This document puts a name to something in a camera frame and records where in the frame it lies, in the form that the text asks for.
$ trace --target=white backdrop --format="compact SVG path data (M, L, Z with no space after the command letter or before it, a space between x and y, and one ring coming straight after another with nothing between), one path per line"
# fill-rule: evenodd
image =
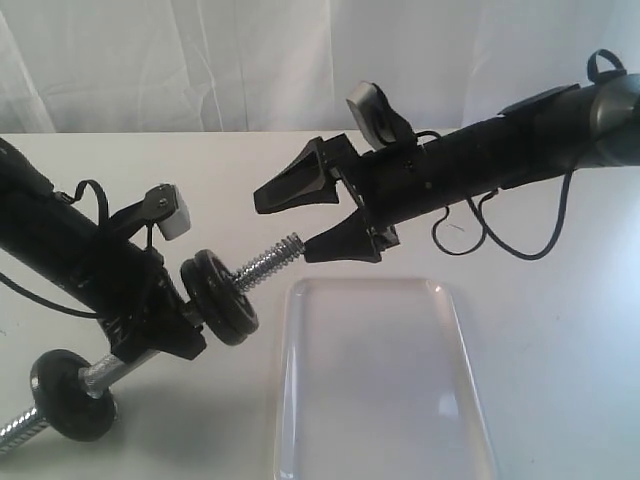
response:
M353 127L380 84L415 126L457 127L640 70L637 0L1 0L0 131Z

